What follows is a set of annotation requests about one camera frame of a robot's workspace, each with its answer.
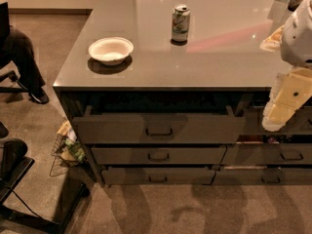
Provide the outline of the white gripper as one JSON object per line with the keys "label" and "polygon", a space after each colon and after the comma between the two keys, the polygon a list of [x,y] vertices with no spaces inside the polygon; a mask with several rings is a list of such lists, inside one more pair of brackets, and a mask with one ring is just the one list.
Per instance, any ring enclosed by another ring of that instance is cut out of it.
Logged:
{"label": "white gripper", "polygon": [[270,99],[263,111],[262,127],[277,132],[293,117],[294,109],[300,108],[312,97],[312,70],[292,69],[285,74],[278,73],[270,91]]}

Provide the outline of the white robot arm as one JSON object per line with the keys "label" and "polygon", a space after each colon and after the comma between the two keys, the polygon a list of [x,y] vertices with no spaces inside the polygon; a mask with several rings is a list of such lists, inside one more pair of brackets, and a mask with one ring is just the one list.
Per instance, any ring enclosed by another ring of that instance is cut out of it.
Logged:
{"label": "white robot arm", "polygon": [[289,73],[277,75],[263,111],[262,127],[276,132],[312,97],[312,0],[302,0],[260,48],[280,50],[282,60],[292,66]]}

